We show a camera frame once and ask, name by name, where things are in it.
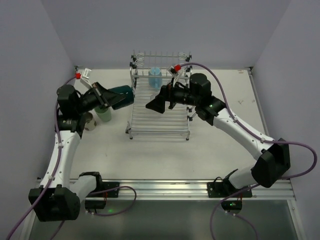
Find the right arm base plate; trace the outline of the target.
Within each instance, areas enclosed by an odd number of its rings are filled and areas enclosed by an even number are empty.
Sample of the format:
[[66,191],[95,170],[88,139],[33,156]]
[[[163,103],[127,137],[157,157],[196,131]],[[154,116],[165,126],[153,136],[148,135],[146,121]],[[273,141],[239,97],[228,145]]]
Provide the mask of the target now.
[[[206,183],[207,195],[209,198],[221,198],[224,199],[241,189],[234,188],[230,183],[227,183],[226,180],[223,180],[221,177],[216,177],[213,181]],[[219,205],[227,213],[238,214],[243,208],[243,198],[252,198],[253,194],[251,190],[246,190],[235,196],[235,200],[227,199]]]

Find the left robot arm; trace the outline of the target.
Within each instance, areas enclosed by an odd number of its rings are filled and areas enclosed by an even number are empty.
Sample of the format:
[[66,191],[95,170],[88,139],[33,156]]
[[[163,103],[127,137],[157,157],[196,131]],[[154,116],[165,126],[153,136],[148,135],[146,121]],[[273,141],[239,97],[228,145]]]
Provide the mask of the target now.
[[86,114],[98,107],[118,110],[134,102],[128,85],[106,89],[98,82],[84,94],[71,84],[59,87],[55,110],[55,145],[39,187],[29,191],[28,199],[40,222],[76,220],[82,201],[91,193],[103,191],[99,172],[83,172],[70,183],[76,150],[86,124]]

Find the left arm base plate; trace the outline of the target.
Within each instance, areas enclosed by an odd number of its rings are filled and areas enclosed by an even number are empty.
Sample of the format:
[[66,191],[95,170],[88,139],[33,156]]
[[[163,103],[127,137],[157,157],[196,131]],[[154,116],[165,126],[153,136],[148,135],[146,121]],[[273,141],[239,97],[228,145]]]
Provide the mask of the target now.
[[87,197],[89,200],[85,200],[84,207],[87,211],[93,210],[95,213],[97,210],[102,210],[107,205],[107,198],[117,198],[119,196],[119,190],[114,189],[119,187],[120,183],[117,181],[103,182],[102,186],[97,190],[92,191]]

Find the light green plastic cup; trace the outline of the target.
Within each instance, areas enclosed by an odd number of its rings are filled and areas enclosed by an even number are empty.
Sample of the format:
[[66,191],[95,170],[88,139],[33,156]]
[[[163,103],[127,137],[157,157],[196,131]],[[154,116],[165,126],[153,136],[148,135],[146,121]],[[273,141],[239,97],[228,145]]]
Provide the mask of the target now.
[[112,113],[108,107],[96,107],[94,111],[103,122],[109,122],[112,119]]

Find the dark green ceramic mug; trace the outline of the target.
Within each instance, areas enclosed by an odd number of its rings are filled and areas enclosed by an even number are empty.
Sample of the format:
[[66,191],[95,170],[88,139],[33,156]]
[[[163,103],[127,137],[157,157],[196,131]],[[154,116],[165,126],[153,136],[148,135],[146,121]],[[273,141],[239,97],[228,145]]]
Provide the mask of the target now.
[[119,110],[134,103],[134,91],[129,85],[117,86],[109,90],[124,97],[123,100],[112,106],[113,110]]

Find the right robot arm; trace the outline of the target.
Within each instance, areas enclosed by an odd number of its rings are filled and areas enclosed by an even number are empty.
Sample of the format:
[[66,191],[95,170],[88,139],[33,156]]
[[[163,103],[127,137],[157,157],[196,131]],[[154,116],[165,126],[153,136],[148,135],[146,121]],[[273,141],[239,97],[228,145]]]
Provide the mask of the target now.
[[169,103],[169,109],[176,104],[193,106],[201,120],[228,134],[255,159],[254,165],[230,172],[222,180],[225,189],[242,189],[255,184],[269,188],[290,168],[289,146],[243,122],[227,108],[226,102],[213,96],[211,82],[205,74],[192,74],[188,87],[179,82],[163,85],[145,107],[163,114],[166,103]]

